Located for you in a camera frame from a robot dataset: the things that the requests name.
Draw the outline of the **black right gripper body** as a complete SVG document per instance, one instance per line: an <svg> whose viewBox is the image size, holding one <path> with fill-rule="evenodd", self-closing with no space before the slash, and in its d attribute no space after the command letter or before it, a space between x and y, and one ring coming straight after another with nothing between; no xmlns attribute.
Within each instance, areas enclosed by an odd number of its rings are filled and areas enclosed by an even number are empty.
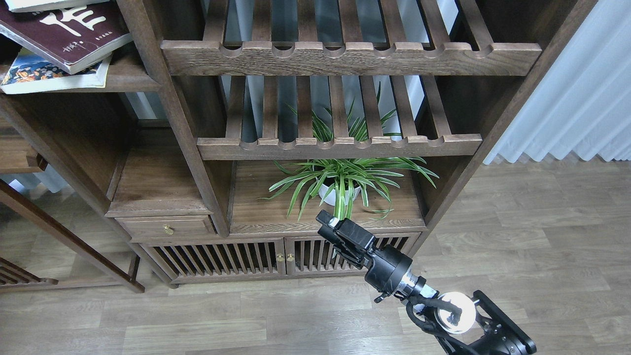
<svg viewBox="0 0 631 355"><path fill-rule="evenodd" d="M381 297L389 297L397 292L400 297L413 295L410 257L391 245L362 251L361 256L362 264L367 267L364 279L381 293Z"/></svg>

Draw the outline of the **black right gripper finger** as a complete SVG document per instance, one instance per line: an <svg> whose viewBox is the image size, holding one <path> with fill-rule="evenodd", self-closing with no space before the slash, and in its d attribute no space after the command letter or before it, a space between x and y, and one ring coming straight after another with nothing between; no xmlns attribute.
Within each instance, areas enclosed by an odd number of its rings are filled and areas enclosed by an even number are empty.
<svg viewBox="0 0 631 355"><path fill-rule="evenodd" d="M338 219L327 211L320 211L316 220L321 224L318 234L340 252L369 252L376 237L354 221Z"/></svg>
<svg viewBox="0 0 631 355"><path fill-rule="evenodd" d="M361 227L321 227L319 234L328 240L346 261L361 269L367 265L367 250L370 249L370 232Z"/></svg>

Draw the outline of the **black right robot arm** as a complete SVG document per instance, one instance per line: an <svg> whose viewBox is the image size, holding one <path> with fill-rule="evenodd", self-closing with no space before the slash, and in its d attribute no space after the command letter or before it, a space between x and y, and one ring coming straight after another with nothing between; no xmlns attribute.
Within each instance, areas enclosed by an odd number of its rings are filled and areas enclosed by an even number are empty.
<svg viewBox="0 0 631 355"><path fill-rule="evenodd" d="M395 296L410 320L436 337L449 355L527 355L534 341L480 290L440 294L412 273L412 259L395 247L378 247L376 236L349 219L327 211L317 215L318 233L333 245L333 254L357 268L367 267L365 281L380 292L376 302Z"/></svg>

